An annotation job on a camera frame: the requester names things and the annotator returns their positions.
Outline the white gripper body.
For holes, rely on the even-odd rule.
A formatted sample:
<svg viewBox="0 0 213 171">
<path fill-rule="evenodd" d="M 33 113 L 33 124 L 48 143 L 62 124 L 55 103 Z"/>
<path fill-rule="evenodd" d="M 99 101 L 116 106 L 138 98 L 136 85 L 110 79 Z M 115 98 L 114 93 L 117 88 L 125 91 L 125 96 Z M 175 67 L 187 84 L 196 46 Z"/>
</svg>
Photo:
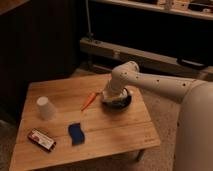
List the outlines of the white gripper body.
<svg viewBox="0 0 213 171">
<path fill-rule="evenodd" d="M 102 91 L 102 101 L 111 102 L 124 99 L 126 97 L 126 91 L 122 90 L 121 92 L 115 92 L 112 90 L 111 85 L 107 84 Z"/>
</svg>

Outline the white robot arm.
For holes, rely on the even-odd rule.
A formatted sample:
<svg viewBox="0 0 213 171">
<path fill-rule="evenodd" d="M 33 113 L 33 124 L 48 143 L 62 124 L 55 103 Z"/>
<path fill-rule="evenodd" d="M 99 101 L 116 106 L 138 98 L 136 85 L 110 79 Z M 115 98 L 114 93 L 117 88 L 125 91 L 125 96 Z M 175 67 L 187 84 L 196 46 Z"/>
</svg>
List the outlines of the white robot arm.
<svg viewBox="0 0 213 171">
<path fill-rule="evenodd" d="M 115 67 L 101 92 L 102 103 L 129 104 L 127 86 L 146 89 L 181 103 L 173 171 L 213 171 L 213 82 L 144 74 L 134 61 Z"/>
</svg>

